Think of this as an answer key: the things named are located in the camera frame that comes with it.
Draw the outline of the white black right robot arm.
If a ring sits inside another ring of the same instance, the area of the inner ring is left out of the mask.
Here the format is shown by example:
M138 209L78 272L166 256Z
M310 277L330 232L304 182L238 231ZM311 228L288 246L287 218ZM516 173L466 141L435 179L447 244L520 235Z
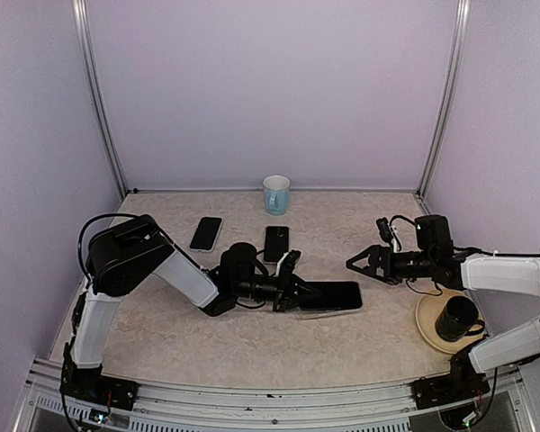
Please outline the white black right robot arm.
M501 254L477 247L456 247L448 220L442 215L426 215L407 220L415 227L418 250L401 252L392 220L376 221L384 246L371 245L346 261L346 267L390 285L407 279L429 278L457 291L498 291L522 293L540 298L540 252ZM516 364L540 356L540 318L487 338L463 355L469 364L458 365L445 375L442 390L460 400L473 389L477 374L503 365Z

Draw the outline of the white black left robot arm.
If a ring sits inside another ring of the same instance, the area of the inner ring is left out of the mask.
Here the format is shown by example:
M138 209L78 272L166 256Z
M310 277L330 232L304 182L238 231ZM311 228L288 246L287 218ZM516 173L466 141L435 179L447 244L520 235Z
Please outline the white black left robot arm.
M75 365L71 382L91 401L108 391L102 365L113 316L123 298L150 275L178 290L210 317L233 309L240 298L271 302L275 312L286 312L317 299L321 292L297 276L301 256L291 250L278 261L274 274L246 242L229 247L211 270L198 265L148 214L122 213L122 222L104 229L90 241L77 241L77 259L86 279L74 309L73 334L64 348L65 361Z

